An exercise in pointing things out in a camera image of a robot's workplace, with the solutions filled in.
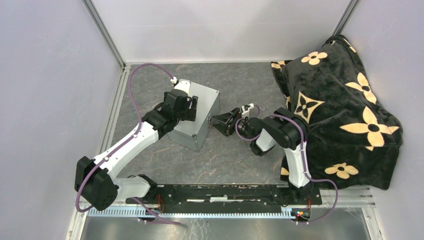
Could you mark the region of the grey metal case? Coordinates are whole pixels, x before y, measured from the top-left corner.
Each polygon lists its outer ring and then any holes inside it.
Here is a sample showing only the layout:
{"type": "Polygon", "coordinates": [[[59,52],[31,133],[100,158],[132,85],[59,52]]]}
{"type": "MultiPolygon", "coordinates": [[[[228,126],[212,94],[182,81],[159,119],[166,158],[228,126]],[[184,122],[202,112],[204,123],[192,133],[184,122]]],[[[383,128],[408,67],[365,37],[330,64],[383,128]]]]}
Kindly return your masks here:
{"type": "Polygon", "coordinates": [[[199,152],[210,132],[212,116],[220,111],[220,92],[191,81],[192,96],[198,96],[196,120],[179,122],[167,135],[171,141],[199,152]]]}

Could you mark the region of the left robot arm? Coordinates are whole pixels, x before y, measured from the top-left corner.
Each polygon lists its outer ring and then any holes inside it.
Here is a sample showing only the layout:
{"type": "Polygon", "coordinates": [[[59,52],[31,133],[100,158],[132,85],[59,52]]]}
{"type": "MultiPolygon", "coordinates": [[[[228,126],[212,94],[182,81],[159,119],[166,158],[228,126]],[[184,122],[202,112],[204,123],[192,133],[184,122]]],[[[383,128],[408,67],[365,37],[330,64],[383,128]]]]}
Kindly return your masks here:
{"type": "Polygon", "coordinates": [[[163,102],[140,116],[138,124],[123,139],[94,158],[83,156],[76,165],[76,210],[80,213],[92,208],[103,211],[114,201],[129,198],[153,203],[157,190],[150,178],[118,178],[117,175],[144,149],[173,131],[179,122],[195,121],[198,99],[180,89],[166,91],[163,102]]]}

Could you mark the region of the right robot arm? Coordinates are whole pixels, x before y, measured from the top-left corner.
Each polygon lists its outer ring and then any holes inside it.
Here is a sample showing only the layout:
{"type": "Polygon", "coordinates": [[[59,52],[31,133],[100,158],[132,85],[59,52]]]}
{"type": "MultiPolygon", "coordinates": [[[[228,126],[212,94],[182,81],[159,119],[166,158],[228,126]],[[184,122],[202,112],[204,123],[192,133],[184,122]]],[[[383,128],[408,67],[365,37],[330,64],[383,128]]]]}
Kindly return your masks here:
{"type": "Polygon", "coordinates": [[[302,204],[314,185],[307,165],[306,149],[309,125],[301,117],[281,107],[271,116],[259,119],[260,107],[250,103],[210,118],[213,127],[228,137],[237,134],[250,143],[256,156],[263,156],[275,145],[283,148],[288,165],[289,199],[302,204]]]}

